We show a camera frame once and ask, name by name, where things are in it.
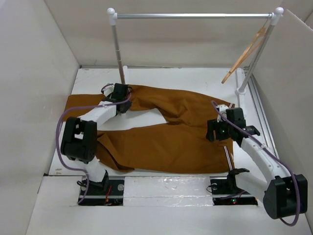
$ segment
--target brown fabric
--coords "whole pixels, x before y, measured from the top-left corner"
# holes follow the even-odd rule
[[[174,173],[218,173],[229,171],[224,146],[232,153],[232,140],[209,142],[207,121],[217,117],[211,100],[229,103],[189,91],[130,85],[131,110],[157,108],[168,123],[123,131],[98,131],[97,158],[112,169],[134,168]],[[103,95],[70,95],[66,109],[96,105]],[[88,110],[70,112],[80,116]]]

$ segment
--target white plastic joint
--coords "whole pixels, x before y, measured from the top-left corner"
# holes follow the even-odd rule
[[[277,25],[277,22],[283,13],[284,9],[282,7],[277,7],[273,12],[272,19],[270,20],[270,25]]]
[[[115,10],[113,8],[109,8],[107,10],[107,14],[109,15],[110,25],[116,25],[117,13],[115,13]]]

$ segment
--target robotic arm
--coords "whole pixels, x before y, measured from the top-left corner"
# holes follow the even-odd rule
[[[247,169],[234,169],[227,177],[230,185],[243,189],[261,200],[266,212],[273,219],[297,215],[298,203],[300,203],[299,213],[305,213],[308,208],[306,178],[302,174],[294,175],[300,196],[300,200],[297,200],[290,170],[280,160],[268,154],[271,154],[271,151],[260,137],[260,132],[254,126],[246,126],[242,109],[229,109],[225,105],[214,104],[214,106],[219,114],[217,119],[208,121],[206,138],[210,141],[228,138],[234,140],[253,159],[266,179],[266,181],[258,179]]]

